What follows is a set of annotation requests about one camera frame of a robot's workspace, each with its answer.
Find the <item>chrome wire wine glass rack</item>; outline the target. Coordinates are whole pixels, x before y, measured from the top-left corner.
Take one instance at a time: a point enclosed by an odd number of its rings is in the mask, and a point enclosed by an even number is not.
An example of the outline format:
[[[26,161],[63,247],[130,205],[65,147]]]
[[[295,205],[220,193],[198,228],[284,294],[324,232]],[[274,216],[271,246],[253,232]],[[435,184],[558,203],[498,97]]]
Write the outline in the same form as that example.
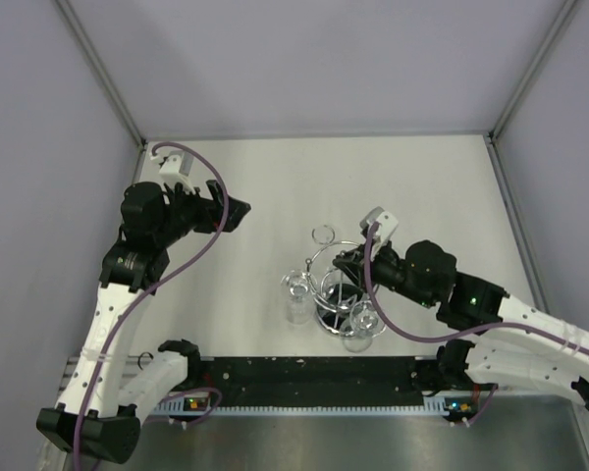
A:
[[[315,318],[326,333],[336,337],[346,335],[350,311],[364,293],[333,261],[358,248],[358,244],[340,239],[338,231],[329,224],[315,226],[311,238],[315,248],[305,259],[304,273],[311,283]]]

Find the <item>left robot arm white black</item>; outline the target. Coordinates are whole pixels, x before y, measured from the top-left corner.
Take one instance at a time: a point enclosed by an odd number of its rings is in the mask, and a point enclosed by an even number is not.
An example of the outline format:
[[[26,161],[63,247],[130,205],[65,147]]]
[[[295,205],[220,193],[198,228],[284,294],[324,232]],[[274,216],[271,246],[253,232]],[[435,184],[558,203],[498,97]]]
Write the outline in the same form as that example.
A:
[[[201,387],[198,347],[165,340],[150,363],[128,383],[122,378],[136,328],[156,291],[170,279],[168,249],[190,233],[217,237],[233,232],[249,203],[226,194],[216,180],[209,197],[182,183],[129,186],[122,224],[102,261],[97,301],[73,375],[52,407],[39,411],[36,428],[69,452],[74,467],[83,457],[127,462],[148,415],[170,393]]]

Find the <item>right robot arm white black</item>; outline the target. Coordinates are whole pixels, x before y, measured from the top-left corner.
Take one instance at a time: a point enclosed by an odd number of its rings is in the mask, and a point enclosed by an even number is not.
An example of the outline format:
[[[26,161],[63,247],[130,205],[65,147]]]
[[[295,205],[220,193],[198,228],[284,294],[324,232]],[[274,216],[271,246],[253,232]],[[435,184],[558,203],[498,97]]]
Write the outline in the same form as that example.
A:
[[[343,251],[333,265],[369,297],[376,314],[400,337],[434,343],[438,373],[448,387],[511,386],[558,395],[589,412],[589,332],[554,318],[504,288],[457,270],[456,259],[422,240],[399,256],[390,244],[366,242]],[[423,308],[435,308],[445,336],[412,334],[393,323],[378,287]]]

